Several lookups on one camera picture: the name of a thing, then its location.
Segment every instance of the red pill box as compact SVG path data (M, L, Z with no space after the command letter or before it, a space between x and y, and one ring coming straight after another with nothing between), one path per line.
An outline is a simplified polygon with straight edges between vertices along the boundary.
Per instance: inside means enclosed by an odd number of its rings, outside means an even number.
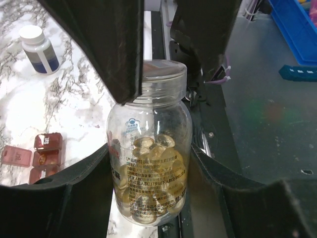
M62 150L63 137L60 133L39 134L35 137L36 151Z
M33 156L33 166L51 166L61 164L61 151L51 150L45 152L34 152Z
M40 179L54 175L60 171L59 166L53 167L34 167L30 171L29 184L34 184Z
M6 165L29 167L31 164L32 151L6 145L1 154L1 162Z

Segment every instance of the blue plastic bin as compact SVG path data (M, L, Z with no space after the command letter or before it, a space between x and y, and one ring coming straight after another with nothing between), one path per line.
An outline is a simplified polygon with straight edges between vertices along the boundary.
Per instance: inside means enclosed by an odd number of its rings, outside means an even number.
M270 0L272 17L301 65L317 66L317 28L297 0Z

